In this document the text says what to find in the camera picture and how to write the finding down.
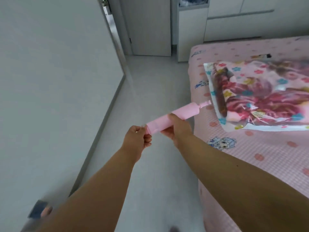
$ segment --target white door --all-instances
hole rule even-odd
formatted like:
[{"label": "white door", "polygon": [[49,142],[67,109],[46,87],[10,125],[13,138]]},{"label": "white door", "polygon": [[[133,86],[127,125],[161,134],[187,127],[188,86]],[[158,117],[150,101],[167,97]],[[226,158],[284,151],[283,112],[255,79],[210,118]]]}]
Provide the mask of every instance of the white door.
[{"label": "white door", "polygon": [[170,0],[120,0],[133,54],[171,56]]}]

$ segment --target person's left arm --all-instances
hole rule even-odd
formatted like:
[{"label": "person's left arm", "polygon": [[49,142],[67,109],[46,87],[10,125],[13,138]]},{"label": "person's left arm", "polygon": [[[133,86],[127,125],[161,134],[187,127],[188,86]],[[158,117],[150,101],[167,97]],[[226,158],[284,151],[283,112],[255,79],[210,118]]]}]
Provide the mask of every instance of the person's left arm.
[{"label": "person's left arm", "polygon": [[133,167],[151,145],[151,135],[145,132],[145,128],[132,126],[122,147],[38,231],[114,231]]}]

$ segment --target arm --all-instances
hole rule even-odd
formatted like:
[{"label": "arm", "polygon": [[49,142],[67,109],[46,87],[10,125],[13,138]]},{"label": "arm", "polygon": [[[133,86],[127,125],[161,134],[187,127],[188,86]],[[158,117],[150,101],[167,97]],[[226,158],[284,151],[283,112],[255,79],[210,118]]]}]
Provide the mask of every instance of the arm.
[{"label": "arm", "polygon": [[39,232],[114,231],[134,164],[151,145],[151,135],[145,131],[132,126],[120,150],[50,216]]},{"label": "arm", "polygon": [[309,231],[309,199],[273,175],[212,148],[170,115],[162,133],[243,232]]}]

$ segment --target mattress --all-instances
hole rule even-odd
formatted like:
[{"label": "mattress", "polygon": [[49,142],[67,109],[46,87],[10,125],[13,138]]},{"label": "mattress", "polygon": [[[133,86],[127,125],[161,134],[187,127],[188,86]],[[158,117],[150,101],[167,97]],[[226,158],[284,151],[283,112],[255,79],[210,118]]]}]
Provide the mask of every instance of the mattress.
[{"label": "mattress", "polygon": [[[195,46],[191,49],[188,69],[191,99],[193,102],[200,103],[211,98],[203,63],[236,62],[258,58],[308,59],[308,55],[309,38],[306,36]],[[269,172],[309,197],[309,142],[307,141],[309,133],[306,132],[239,129],[227,133],[220,126],[212,105],[201,109],[195,116],[194,134],[196,136],[205,142],[212,141],[212,143],[224,139],[230,145],[228,148],[222,148],[222,151]],[[207,232],[240,231],[201,182],[199,182],[199,194]]]}]

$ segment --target hand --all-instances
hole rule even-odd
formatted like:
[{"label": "hand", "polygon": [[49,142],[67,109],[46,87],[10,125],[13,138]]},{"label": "hand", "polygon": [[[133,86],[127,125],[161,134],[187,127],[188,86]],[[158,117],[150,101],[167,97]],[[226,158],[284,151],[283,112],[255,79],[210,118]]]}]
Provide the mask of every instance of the hand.
[{"label": "hand", "polygon": [[141,158],[141,153],[146,147],[151,146],[152,136],[145,134],[146,127],[133,125],[125,135],[121,149],[133,155],[135,162]]},{"label": "hand", "polygon": [[161,133],[173,140],[175,147],[178,148],[182,138],[192,135],[192,129],[187,121],[180,119],[175,114],[168,114],[168,118],[173,122],[173,126],[164,129]]}]

